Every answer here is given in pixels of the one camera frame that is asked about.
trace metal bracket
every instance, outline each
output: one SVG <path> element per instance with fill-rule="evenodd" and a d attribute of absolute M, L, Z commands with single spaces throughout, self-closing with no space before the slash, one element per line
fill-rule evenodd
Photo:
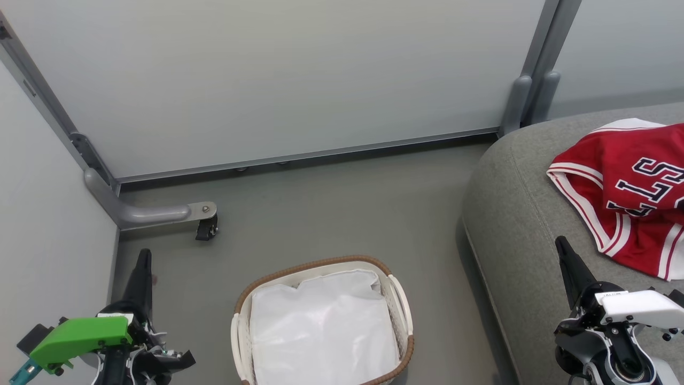
<path fill-rule="evenodd" d="M 549 110 L 553 102 L 553 95 L 555 94 L 558 83 L 560 82 L 560 73 L 551 71 L 544 74 L 541 84 L 539 85 L 539 93 L 534 99 L 534 104 L 529 107 L 529 124 L 545 122 L 549 120 Z"/>
<path fill-rule="evenodd" d="M 214 202 L 154 208 L 132 206 L 122 202 L 94 169 L 86 169 L 83 172 L 83 179 L 90 193 L 122 231 L 171 223 L 201 221 L 217 215 L 216 203 Z"/>
<path fill-rule="evenodd" d="M 525 102 L 529 95 L 529 90 L 532 87 L 532 78 L 528 75 L 520 76 L 513 81 L 511 93 L 508 95 L 508 102 L 506 109 L 501 118 L 501 125 L 499 126 L 499 137 L 520 128 L 520 123 L 523 120 L 523 112 L 525 111 Z"/>
<path fill-rule="evenodd" d="M 102 158 L 100 158 L 100 155 L 97 153 L 97 151 L 95 151 L 95 147 L 92 146 L 92 143 L 90 143 L 88 137 L 80 132 L 72 132 L 68 135 L 68 137 L 69 140 L 71 140 L 71 144 L 76 147 L 76 150 L 78 150 L 88 167 L 97 171 L 105 183 L 108 184 L 113 190 L 116 187 L 114 177 L 111 176 L 109 169 L 107 166 L 105 166 L 105 163 L 102 161 Z"/>

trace red jersey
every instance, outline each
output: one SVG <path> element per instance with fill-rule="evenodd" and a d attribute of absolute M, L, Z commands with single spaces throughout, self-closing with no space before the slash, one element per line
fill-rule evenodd
<path fill-rule="evenodd" d="M 684 279 L 684 123 L 609 123 L 558 155 L 547 175 L 601 253 L 664 280 Z"/>

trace sofa cushion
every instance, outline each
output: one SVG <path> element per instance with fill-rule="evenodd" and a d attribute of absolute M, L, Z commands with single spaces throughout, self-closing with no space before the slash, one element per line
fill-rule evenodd
<path fill-rule="evenodd" d="M 684 103 L 597 112 L 532 125 L 497 141 L 473 173 L 463 220 L 522 384 L 567 384 L 555 362 L 553 330 L 570 310 L 554 240 L 567 237 L 598 280 L 630 291 L 666 282 L 620 266 L 596 250 L 574 208 L 556 191 L 546 170 L 556 155 L 592 129 L 625 118 L 663 124 L 684 121 Z M 647 328 L 638 340 L 684 380 L 684 336 L 666 343 Z"/>

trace black rubber foot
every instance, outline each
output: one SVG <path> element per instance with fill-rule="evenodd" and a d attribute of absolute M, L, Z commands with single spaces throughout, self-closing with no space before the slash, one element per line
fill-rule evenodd
<path fill-rule="evenodd" d="M 197 226 L 196 240 L 210 240 L 216 236 L 218 232 L 218 214 L 209 219 L 203 219 Z"/>

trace white panel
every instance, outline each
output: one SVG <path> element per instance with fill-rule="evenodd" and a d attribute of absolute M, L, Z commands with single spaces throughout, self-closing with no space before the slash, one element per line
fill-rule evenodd
<path fill-rule="evenodd" d="M 684 2 L 583 1 L 549 116 L 684 101 Z"/>
<path fill-rule="evenodd" d="M 115 177 L 499 125 L 543 0 L 0 0 Z"/>
<path fill-rule="evenodd" d="M 7 383 L 27 360 L 15 344 L 33 326 L 94 316 L 107 304 L 116 226 L 2 63 L 0 90 L 0 382 Z M 32 384 L 89 384 L 94 369 L 73 363 L 76 370 L 40 373 Z"/>

